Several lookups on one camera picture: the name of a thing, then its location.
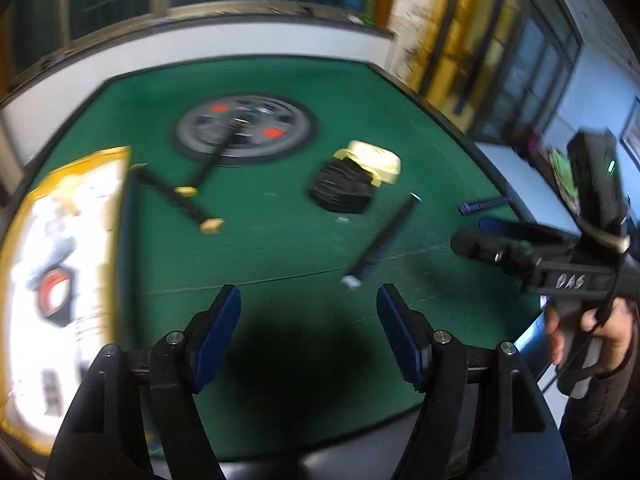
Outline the person right hand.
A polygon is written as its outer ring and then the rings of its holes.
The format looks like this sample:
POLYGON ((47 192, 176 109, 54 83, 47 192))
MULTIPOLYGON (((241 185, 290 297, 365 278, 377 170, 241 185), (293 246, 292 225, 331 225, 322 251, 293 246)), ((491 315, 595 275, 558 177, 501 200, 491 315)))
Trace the person right hand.
MULTIPOLYGON (((546 310, 544 316, 551 362, 560 365, 565 347, 565 330, 561 318, 554 307, 546 310)), ((589 310, 580 319, 580 328, 586 333, 602 339, 602 350, 596 368, 597 374, 615 372, 625 361, 634 341, 634 315, 622 298, 615 298, 608 320, 599 325, 596 310, 589 310)))

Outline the person right forearm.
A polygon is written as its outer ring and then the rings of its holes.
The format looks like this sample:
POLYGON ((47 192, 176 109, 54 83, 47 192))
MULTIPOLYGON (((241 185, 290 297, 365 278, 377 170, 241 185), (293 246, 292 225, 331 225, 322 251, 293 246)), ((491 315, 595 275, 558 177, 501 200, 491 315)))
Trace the person right forearm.
POLYGON ((639 320, 637 306, 614 300, 596 334, 599 373, 584 398, 570 400, 560 425, 572 477, 639 477, 639 320))

